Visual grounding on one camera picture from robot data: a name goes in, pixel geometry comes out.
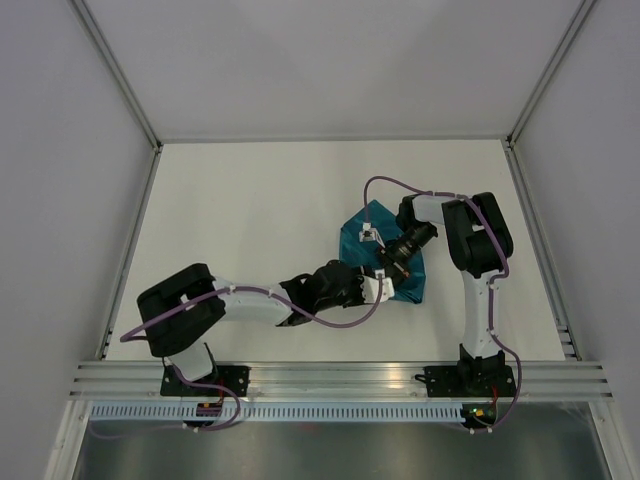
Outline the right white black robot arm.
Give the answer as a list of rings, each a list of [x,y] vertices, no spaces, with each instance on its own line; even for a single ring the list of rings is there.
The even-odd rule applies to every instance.
[[[377,256],[398,286],[410,276],[409,262],[444,227],[448,251],[464,286],[465,329],[454,365],[425,366],[415,376],[430,398],[513,397],[516,379],[498,336],[499,282],[509,275],[514,244],[495,196],[416,194],[399,205],[402,235],[378,248]]]

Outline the teal cloth napkin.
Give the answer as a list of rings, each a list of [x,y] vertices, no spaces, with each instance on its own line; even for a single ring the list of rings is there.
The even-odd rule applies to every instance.
[[[402,230],[396,224],[395,214],[377,200],[371,200],[368,203],[368,211],[372,226],[378,230],[385,245],[390,247],[391,243],[402,235]],[[376,257],[376,250],[379,244],[376,241],[361,242],[359,240],[363,222],[364,209],[361,209],[341,227],[339,260],[350,267],[371,265],[379,269],[380,261]],[[427,282],[427,273],[421,250],[408,261],[408,269],[410,276],[395,288],[396,295],[393,299],[420,304],[423,302]]]

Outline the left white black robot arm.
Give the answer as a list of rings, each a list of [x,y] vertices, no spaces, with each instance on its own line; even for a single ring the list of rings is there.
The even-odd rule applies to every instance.
[[[363,298],[362,266],[351,267],[331,260],[314,273],[303,273],[267,289],[234,291],[191,300],[229,288],[231,283],[211,274],[204,263],[192,264],[143,291],[137,306],[144,323],[183,306],[184,309],[144,329],[151,355],[178,363],[183,383],[195,395],[206,396],[218,384],[213,357],[203,340],[220,322],[264,321],[276,327],[296,327],[310,323],[318,313],[360,306]]]

